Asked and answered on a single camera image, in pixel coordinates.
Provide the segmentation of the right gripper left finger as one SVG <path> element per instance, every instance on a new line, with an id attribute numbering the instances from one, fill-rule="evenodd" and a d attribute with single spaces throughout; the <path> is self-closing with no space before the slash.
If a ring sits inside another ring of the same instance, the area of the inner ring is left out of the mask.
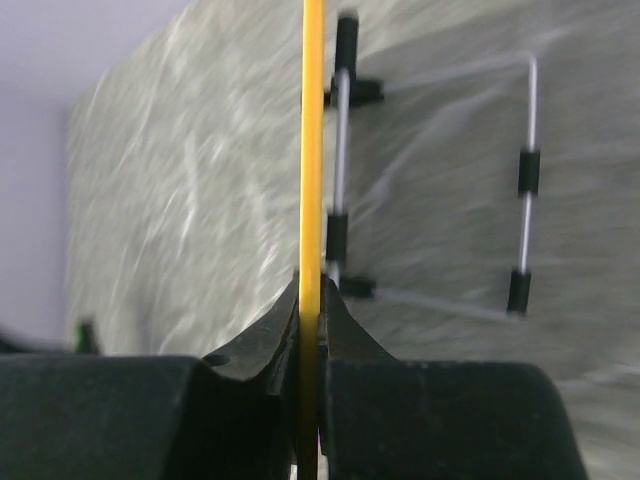
<path id="1" fill-rule="evenodd" d="M 3 342 L 5 479 L 285 479 L 294 459 L 298 287 L 204 357 Z"/>

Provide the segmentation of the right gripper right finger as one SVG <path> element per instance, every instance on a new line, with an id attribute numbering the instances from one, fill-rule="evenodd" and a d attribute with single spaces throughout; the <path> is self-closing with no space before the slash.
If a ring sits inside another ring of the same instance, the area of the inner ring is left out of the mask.
<path id="1" fill-rule="evenodd" d="M 333 479 L 584 479 L 551 379 L 526 363 L 407 361 L 322 282 L 321 440 Z"/>

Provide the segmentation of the green whiteboard eraser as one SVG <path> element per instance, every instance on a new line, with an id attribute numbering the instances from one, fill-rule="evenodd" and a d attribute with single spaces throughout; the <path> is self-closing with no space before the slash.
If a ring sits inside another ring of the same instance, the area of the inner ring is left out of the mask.
<path id="1" fill-rule="evenodd" d="M 100 353 L 94 321 L 91 318 L 82 318 L 77 322 L 75 327 L 74 352 L 77 354 L 93 355 Z"/>

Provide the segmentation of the yellow framed whiteboard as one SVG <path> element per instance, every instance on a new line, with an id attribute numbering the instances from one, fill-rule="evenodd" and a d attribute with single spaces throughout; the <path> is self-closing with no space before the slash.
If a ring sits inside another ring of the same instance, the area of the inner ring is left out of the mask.
<path id="1" fill-rule="evenodd" d="M 356 317 L 423 346 L 523 317 L 537 195 L 538 62 L 526 1 L 369 53 L 341 101 L 331 274 Z"/>

